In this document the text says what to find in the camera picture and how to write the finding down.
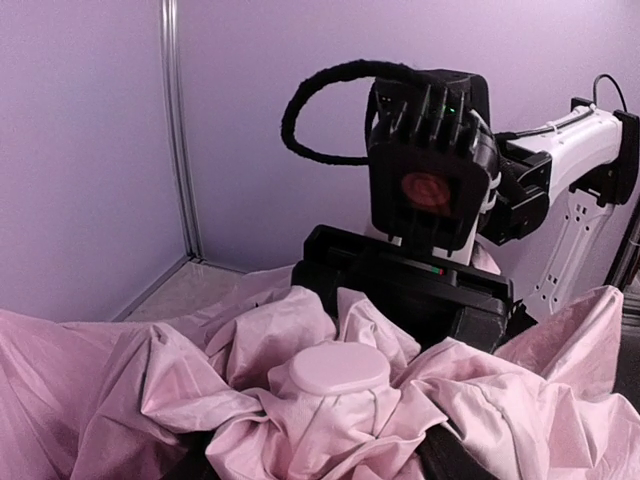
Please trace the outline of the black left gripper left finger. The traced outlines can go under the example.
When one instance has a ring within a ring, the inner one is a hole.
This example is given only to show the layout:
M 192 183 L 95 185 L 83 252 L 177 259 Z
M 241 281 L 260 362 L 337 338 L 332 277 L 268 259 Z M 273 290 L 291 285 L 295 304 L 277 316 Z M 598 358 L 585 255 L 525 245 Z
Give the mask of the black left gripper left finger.
M 205 451 L 214 437 L 213 432 L 202 432 L 185 456 L 161 480 L 219 480 Z

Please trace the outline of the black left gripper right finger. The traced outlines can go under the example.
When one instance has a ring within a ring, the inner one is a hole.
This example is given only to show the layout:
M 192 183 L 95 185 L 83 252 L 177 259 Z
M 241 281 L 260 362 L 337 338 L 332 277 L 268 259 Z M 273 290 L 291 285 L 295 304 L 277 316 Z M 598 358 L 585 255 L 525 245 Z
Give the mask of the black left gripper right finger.
M 415 449 L 424 477 L 431 480 L 497 480 L 447 426 L 444 422 L 430 427 Z

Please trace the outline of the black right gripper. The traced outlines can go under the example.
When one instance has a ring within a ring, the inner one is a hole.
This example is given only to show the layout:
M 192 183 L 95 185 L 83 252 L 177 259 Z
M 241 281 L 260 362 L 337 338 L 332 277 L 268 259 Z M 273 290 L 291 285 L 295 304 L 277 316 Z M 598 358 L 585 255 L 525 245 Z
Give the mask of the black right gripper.
M 326 225 L 305 240 L 291 283 L 315 292 L 332 316 L 340 288 L 361 292 L 424 349 L 449 336 L 492 353 L 505 340 L 513 306 L 505 277 L 437 257 L 405 257 L 399 246 Z

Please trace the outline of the pink and black umbrella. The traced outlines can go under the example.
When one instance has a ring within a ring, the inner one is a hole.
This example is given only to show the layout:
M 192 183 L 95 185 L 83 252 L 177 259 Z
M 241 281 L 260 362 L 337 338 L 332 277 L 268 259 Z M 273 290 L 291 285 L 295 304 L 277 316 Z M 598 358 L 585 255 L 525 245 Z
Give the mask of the pink and black umbrella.
M 497 479 L 635 479 L 614 392 L 623 296 L 594 289 L 495 353 L 427 349 L 362 293 L 336 317 L 281 268 L 164 322 L 1 315 L 1 475 L 159 479 L 213 432 L 222 479 L 426 479 L 447 428 Z

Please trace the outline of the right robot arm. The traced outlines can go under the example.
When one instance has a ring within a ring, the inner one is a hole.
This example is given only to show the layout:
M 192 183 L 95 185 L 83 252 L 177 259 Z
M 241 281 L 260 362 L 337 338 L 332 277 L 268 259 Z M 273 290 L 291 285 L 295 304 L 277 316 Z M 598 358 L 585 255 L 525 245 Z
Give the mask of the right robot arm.
M 295 136 L 322 88 L 371 78 L 361 157 L 322 154 Z M 491 352 L 569 299 L 595 239 L 632 196 L 639 119 L 575 98 L 565 116 L 520 132 L 490 127 L 476 74 L 379 62 L 304 81 L 282 120 L 303 158 L 368 170 L 371 232 L 317 226 L 291 281 L 336 315 L 364 294 L 421 346 L 453 337 Z

